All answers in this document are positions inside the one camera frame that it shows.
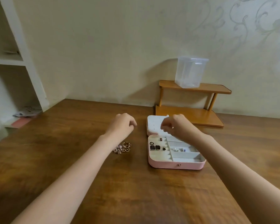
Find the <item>jewelry box compartment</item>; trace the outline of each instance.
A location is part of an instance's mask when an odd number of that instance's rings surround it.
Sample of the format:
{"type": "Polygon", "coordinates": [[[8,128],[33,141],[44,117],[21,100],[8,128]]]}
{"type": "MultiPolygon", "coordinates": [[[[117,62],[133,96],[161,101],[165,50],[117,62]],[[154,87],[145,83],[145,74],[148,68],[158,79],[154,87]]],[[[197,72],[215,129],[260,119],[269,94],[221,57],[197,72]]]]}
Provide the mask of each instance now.
{"type": "Polygon", "coordinates": [[[205,161],[194,146],[173,136],[148,137],[148,162],[155,168],[200,170],[205,161]]]}

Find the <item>white shelving unit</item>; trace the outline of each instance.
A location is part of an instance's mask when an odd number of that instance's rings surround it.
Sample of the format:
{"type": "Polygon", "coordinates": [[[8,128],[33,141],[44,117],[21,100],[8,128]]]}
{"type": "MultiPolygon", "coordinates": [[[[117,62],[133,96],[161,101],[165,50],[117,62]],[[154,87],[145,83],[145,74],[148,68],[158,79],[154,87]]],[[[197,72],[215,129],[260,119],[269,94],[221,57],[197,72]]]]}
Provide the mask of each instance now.
{"type": "Polygon", "coordinates": [[[27,105],[40,105],[44,111],[49,107],[13,0],[0,0],[0,140],[18,120],[12,115],[27,105]]]}

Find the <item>hand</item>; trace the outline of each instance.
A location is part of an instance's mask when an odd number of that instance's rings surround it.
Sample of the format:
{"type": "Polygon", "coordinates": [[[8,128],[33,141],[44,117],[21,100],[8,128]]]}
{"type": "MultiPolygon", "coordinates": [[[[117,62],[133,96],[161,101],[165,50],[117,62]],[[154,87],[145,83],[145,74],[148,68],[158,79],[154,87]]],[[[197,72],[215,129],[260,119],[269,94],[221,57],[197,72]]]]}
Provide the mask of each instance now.
{"type": "Polygon", "coordinates": [[[204,135],[183,114],[165,118],[161,124],[161,129],[189,144],[194,144],[200,138],[200,135],[204,135]]]}
{"type": "Polygon", "coordinates": [[[123,141],[137,126],[135,119],[127,113],[117,114],[110,123],[106,135],[114,135],[119,143],[123,141]]]}

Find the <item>person's left arm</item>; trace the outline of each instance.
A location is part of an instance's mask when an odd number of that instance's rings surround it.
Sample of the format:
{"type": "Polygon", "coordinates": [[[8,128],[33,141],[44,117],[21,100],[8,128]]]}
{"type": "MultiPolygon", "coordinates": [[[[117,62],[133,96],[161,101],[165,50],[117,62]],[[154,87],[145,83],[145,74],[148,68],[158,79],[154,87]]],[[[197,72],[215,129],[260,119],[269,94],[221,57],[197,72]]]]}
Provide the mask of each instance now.
{"type": "Polygon", "coordinates": [[[12,224],[70,223],[110,152],[136,126],[127,113],[118,114],[104,135],[38,196],[12,224]]]}

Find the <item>wallpaper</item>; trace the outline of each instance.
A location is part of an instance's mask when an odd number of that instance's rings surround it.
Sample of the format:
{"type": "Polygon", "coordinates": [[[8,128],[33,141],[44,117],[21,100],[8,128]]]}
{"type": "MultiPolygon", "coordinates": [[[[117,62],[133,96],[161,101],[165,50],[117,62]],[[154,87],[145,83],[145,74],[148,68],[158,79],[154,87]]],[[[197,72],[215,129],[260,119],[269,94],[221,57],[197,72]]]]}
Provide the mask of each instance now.
{"type": "MultiPolygon", "coordinates": [[[[208,58],[215,112],[280,118],[280,0],[13,0],[50,105],[153,106],[178,56],[208,58]]],[[[165,90],[163,105],[203,107],[165,90]]]]}

